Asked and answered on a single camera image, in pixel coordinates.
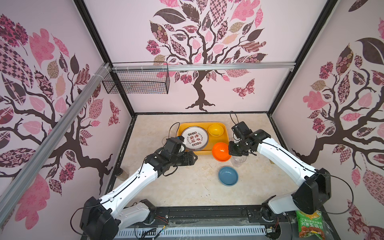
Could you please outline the yellow upturned bowl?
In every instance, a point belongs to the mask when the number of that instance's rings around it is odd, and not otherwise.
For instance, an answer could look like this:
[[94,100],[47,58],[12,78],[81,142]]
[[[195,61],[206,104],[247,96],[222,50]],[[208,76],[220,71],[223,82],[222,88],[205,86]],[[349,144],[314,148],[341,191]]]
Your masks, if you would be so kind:
[[208,128],[208,132],[213,137],[220,137],[224,134],[224,128],[219,124],[212,124]]

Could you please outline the orange bowl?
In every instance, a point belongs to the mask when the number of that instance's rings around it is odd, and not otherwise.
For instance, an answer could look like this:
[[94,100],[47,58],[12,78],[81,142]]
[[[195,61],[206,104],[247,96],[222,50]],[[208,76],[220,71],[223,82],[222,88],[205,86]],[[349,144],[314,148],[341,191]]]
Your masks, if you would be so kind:
[[212,148],[212,155],[218,162],[227,162],[230,160],[229,145],[226,143],[216,143]]

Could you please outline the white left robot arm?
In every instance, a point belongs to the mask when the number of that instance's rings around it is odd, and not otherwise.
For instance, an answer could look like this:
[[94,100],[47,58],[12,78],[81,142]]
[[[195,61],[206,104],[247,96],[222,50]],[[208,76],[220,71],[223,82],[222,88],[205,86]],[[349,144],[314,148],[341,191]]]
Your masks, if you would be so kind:
[[112,240],[120,230],[136,223],[150,225],[157,208],[147,199],[129,207],[128,203],[148,184],[171,168],[192,166],[198,156],[188,151],[183,137],[171,137],[165,145],[146,156],[141,167],[108,194],[91,197],[83,207],[80,228],[89,240]]

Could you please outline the blue grey bowl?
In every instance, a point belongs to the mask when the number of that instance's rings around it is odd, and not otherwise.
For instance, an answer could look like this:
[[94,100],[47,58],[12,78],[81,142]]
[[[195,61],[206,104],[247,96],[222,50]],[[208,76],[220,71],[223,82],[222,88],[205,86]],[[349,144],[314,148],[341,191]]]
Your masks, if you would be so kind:
[[219,181],[223,185],[225,185],[227,187],[231,187],[231,186],[234,186],[238,182],[239,175],[234,168],[229,167],[229,166],[225,166],[219,170],[218,178],[219,178]]

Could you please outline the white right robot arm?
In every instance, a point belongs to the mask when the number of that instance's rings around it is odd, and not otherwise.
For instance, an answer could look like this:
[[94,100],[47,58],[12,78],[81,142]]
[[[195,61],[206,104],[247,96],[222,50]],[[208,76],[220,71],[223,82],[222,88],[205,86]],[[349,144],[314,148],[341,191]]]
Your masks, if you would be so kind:
[[276,142],[264,130],[253,132],[245,122],[232,127],[235,136],[229,143],[229,155],[247,156],[255,152],[263,155],[283,170],[299,187],[295,192],[283,196],[272,196],[262,203],[261,213],[266,220],[278,214],[300,210],[313,214],[332,196],[331,175],[301,161]]

